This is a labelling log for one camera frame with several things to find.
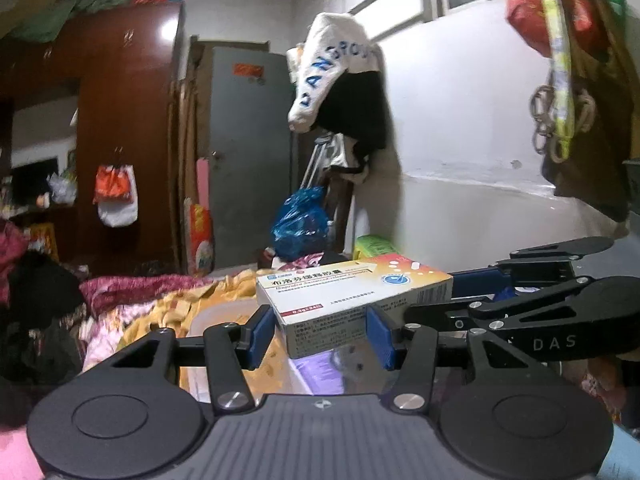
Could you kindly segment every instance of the brown wooden wardrobe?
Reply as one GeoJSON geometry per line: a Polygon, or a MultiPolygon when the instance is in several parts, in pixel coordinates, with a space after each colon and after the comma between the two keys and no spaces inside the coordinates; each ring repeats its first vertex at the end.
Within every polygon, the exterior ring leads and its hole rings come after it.
{"type": "Polygon", "coordinates": [[[0,40],[0,173],[11,168],[14,103],[55,86],[79,85],[78,199],[72,208],[52,209],[38,220],[54,223],[60,260],[88,264],[94,276],[131,274],[153,260],[175,261],[168,105],[181,24],[180,4],[148,4],[73,18],[52,43],[0,40]],[[116,163],[117,148],[121,162],[134,168],[138,221],[108,228],[92,199],[98,165],[116,163]]]}

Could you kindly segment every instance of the blue circular logo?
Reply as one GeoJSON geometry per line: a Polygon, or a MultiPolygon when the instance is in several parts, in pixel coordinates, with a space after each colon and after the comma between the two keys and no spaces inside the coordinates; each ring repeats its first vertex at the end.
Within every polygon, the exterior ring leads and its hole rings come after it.
{"type": "Polygon", "coordinates": [[[405,283],[409,283],[409,278],[404,274],[387,274],[386,276],[382,276],[382,281],[389,285],[404,285],[405,283]]]}

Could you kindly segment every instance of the white bag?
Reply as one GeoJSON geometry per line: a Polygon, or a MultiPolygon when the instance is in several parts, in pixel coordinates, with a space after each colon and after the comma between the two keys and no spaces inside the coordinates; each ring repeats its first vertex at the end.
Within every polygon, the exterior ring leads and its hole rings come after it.
{"type": "Polygon", "coordinates": [[[98,202],[98,216],[107,227],[125,227],[138,219],[138,190],[133,166],[124,166],[131,182],[131,202],[98,202]]]}

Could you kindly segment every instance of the ibuprofen box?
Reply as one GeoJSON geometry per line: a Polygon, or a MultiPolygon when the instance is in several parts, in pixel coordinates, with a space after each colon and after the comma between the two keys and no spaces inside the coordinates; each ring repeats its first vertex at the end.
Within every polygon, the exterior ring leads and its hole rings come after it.
{"type": "Polygon", "coordinates": [[[292,270],[258,278],[258,301],[278,317],[287,352],[299,358],[365,336],[365,307],[398,323],[414,304],[449,300],[453,278],[399,254],[292,270]]]}

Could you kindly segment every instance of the blue plastic bag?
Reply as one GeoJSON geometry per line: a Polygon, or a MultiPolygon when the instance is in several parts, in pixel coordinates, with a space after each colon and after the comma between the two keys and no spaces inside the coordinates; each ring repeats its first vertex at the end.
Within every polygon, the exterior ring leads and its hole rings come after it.
{"type": "Polygon", "coordinates": [[[283,260],[324,251],[329,219],[322,209],[323,194],[322,187],[299,189],[284,201],[271,229],[273,248],[283,260]]]}

